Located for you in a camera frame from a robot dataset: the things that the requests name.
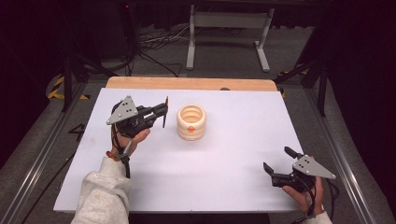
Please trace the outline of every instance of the yellow black tape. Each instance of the yellow black tape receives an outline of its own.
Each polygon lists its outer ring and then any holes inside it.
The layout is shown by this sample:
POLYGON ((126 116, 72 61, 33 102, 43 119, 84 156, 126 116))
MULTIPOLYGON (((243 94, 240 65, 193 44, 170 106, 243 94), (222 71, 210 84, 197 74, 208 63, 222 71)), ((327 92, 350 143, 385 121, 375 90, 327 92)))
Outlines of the yellow black tape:
MULTIPOLYGON (((61 75, 56 80, 55 85, 53 85, 52 90, 50 91, 49 95, 47 96, 49 99, 56 98, 56 99, 64 100, 64 94, 57 93, 57 91, 61 87, 62 83, 64 83, 64 75, 61 75)), ((91 98, 90 95, 84 95, 84 94, 82 94, 79 97, 80 100, 89 100, 90 98, 91 98)))

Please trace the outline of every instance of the sleeve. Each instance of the sleeve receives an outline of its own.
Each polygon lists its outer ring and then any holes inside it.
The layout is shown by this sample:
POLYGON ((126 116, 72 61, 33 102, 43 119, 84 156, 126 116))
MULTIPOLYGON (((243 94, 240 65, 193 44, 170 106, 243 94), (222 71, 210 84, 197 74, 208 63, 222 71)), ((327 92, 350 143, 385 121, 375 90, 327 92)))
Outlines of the sleeve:
POLYGON ((72 223, 128 223, 131 180, 120 161, 103 158, 99 172, 82 181, 78 209, 72 223))
POLYGON ((323 212, 322 214, 319 214, 319 215, 311 218, 311 219, 307 219, 303 223, 304 224, 332 224, 326 211, 323 212))

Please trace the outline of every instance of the metal frame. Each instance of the metal frame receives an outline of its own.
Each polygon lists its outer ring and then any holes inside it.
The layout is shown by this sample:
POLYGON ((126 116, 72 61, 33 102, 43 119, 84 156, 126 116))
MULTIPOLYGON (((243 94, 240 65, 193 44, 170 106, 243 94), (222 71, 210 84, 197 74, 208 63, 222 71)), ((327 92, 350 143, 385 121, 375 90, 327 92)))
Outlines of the metal frame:
POLYGON ((186 69, 192 70, 194 67, 195 54, 195 26, 200 27, 233 27, 262 29, 262 38, 255 41, 254 45, 262 65, 262 71, 270 72, 270 67, 265 57, 263 46, 270 28, 274 9, 270 8, 268 13, 224 13, 224 12, 199 12, 191 6, 190 13, 190 42, 187 54, 186 69))
POLYGON ((83 93, 85 89, 85 83, 78 83, 73 94, 73 99, 70 102, 70 105, 67 109, 61 113, 60 117, 56 120, 55 126, 52 129, 49 138, 47 139, 44 146, 41 148, 40 153, 35 160, 32 168, 26 175, 23 183, 21 184, 20 189, 18 190, 17 195, 15 196, 14 200, 12 201, 11 205, 9 206, 6 214, 4 215, 3 219, 0 223, 15 223, 18 216, 21 213, 22 208, 26 204, 30 194, 35 187, 35 184, 38 181, 38 178, 41 176, 41 173, 44 170, 44 167, 47 164, 47 161, 50 158, 50 155, 55 148, 55 144, 58 141, 58 138, 61 134, 61 130, 66 124, 67 119, 69 118, 71 112, 73 111, 74 106, 76 105, 79 96, 83 93))
POLYGON ((316 106, 317 99, 314 91, 311 89, 305 89, 305 94, 309 104, 315 110, 315 115, 317 116, 318 122, 323 132, 326 134, 327 140, 331 146, 330 152, 332 154, 332 159, 337 167, 338 172, 340 173, 340 176, 346 187, 346 191, 352 201, 353 206, 355 207, 356 213, 358 214, 361 223, 375 224, 375 218, 370 211, 370 207, 366 202, 363 193, 361 192, 358 181, 353 175, 342 149, 335 143, 328 121, 326 118, 321 116, 321 113, 316 106))

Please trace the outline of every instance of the gripper mount plate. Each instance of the gripper mount plate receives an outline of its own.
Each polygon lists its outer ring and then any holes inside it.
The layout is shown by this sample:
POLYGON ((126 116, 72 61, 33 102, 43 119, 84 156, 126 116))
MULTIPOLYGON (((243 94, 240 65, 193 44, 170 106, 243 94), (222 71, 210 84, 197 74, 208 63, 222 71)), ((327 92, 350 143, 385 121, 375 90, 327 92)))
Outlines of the gripper mount plate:
POLYGON ((297 160, 297 162, 293 164, 293 169, 296 169, 305 175, 335 179, 334 174, 307 155, 304 155, 299 160, 297 160))
POLYGON ((127 95, 116 108, 114 113, 110 116, 110 118, 106 121, 106 124, 114 124, 122 120, 131 118, 137 114, 138 112, 136 106, 134 105, 134 100, 132 100, 132 97, 130 95, 127 95))

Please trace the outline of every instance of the metal stand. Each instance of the metal stand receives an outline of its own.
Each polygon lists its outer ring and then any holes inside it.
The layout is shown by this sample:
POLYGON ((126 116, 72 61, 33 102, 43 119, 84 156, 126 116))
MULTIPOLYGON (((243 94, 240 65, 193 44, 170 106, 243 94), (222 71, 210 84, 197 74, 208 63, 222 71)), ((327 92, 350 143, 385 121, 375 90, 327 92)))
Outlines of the metal stand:
POLYGON ((191 6, 190 13, 190 43, 189 52, 187 55, 186 69, 192 70, 194 67, 195 54, 195 26, 201 27, 233 27, 233 28, 253 28, 262 29, 262 38, 260 41, 255 41, 255 48, 259 55, 260 63, 263 72, 269 72, 270 67, 262 49, 265 38, 267 37, 271 20, 274 15, 274 9, 268 10, 268 13, 220 13, 220 12, 199 12, 195 11, 194 6, 191 6))
POLYGON ((322 117, 326 117, 324 113, 324 102, 326 97, 326 85, 327 85, 327 67, 323 61, 313 61, 311 63, 300 65, 293 70, 289 71, 281 77, 274 79, 275 84, 280 84, 281 82, 294 77, 304 70, 309 69, 305 77, 301 81, 304 88, 312 88, 315 82, 320 77, 319 82, 319 93, 318 93, 318 110, 322 117))

